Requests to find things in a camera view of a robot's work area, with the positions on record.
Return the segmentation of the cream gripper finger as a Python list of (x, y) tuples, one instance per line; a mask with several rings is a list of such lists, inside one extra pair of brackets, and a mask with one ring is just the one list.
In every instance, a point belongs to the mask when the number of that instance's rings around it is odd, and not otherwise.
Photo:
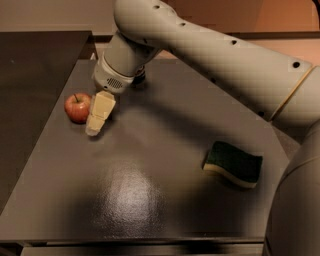
[(85, 132), (88, 136), (97, 136), (116, 104), (113, 94), (107, 91), (96, 93), (91, 101)]

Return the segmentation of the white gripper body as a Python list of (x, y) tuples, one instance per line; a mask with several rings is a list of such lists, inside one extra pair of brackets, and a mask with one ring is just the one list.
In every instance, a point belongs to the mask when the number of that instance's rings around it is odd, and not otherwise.
[(132, 84), (137, 70), (135, 63), (103, 55), (94, 67), (92, 78), (98, 90), (121, 94)]

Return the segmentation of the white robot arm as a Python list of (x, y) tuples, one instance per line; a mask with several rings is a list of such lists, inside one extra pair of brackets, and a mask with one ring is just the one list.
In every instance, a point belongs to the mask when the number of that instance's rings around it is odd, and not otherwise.
[(93, 73), (87, 134), (100, 132), (144, 64), (171, 52), (299, 142), (273, 199), (263, 256), (320, 256), (320, 69), (187, 22), (161, 0), (116, 0), (114, 20)]

